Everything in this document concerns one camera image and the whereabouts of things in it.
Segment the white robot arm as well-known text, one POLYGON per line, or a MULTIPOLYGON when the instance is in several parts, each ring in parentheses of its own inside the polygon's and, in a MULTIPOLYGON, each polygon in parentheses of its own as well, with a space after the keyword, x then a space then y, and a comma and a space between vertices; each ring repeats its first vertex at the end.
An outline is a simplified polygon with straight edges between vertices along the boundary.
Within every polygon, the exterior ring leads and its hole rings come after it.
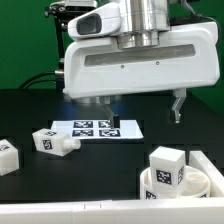
POLYGON ((64 93, 72 99, 171 90, 179 122, 186 90, 220 77, 216 22, 172 25, 170 0, 110 0, 68 22, 64 93))

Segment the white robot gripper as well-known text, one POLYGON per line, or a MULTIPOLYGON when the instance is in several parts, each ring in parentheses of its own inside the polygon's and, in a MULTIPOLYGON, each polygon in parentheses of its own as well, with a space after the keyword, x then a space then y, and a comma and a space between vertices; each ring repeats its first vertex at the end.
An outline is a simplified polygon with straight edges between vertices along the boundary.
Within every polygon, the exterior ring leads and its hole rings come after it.
MULTIPOLYGON (((71 98, 123 95, 174 90, 170 110, 172 123, 181 121, 185 88, 217 82, 220 69, 214 22, 174 26, 159 36, 160 44, 120 50, 113 37, 76 41, 67 48, 64 64, 64 93, 71 98)), ((109 107, 109 97, 100 105, 112 128, 120 117, 109 107)))

